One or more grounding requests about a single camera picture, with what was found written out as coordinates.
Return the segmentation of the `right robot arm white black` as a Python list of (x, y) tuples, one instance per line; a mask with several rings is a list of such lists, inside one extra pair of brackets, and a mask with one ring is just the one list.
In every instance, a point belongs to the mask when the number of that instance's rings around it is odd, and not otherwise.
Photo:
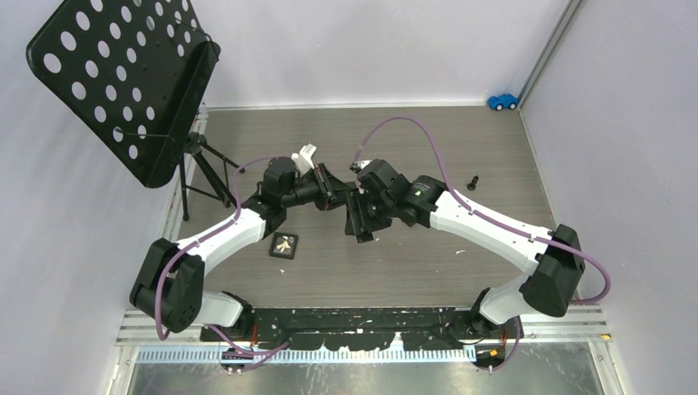
[(473, 242), (514, 264), (522, 273), (496, 288), (484, 289), (466, 319), (479, 337), (492, 337), (504, 323), (521, 314), (565, 316), (585, 271), (577, 232), (555, 230), (517, 221), (450, 191), (427, 175), (410, 181), (386, 160), (351, 165), (358, 185), (347, 194), (347, 235), (358, 242), (398, 219)]

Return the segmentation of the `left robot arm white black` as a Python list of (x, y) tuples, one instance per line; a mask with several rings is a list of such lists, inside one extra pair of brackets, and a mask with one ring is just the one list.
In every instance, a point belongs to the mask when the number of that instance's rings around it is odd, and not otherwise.
[(154, 241), (130, 292), (130, 304), (155, 321), (165, 340), (192, 325), (213, 324), (232, 340), (244, 340), (253, 320), (243, 300), (229, 292), (204, 289), (206, 276), (242, 248), (273, 235), (288, 209), (314, 204), (320, 211), (346, 205), (355, 183), (334, 176), (323, 163), (301, 170), (289, 156), (268, 157), (255, 193), (238, 202), (235, 212), (208, 230), (173, 242)]

